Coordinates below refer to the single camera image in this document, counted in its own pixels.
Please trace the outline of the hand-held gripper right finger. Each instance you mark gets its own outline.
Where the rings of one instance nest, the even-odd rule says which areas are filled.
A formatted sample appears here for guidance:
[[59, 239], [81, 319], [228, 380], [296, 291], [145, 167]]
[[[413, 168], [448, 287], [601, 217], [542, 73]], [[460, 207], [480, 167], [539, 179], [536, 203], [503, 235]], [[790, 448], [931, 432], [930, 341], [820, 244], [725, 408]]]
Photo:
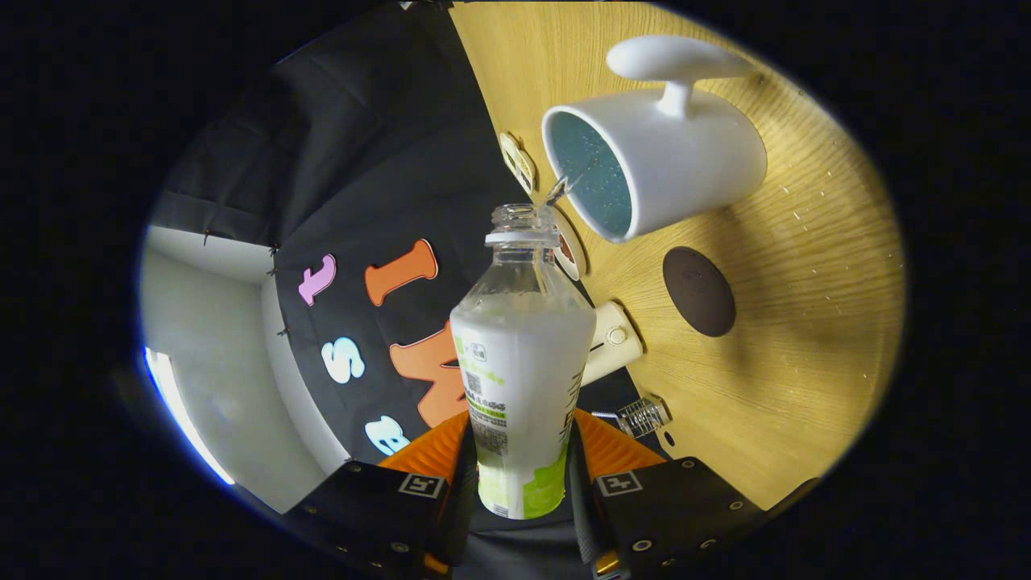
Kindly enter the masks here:
[[579, 552], [596, 579], [691, 579], [766, 513], [699, 458], [664, 460], [577, 410], [566, 462]]

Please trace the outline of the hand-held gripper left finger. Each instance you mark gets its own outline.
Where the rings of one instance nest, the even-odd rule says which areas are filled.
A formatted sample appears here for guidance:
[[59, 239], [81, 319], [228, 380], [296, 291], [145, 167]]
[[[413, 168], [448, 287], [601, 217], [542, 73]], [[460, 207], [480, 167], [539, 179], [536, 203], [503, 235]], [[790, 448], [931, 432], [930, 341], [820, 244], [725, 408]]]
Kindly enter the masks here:
[[467, 412], [378, 465], [350, 460], [284, 514], [284, 526], [360, 578], [448, 578], [478, 506]]

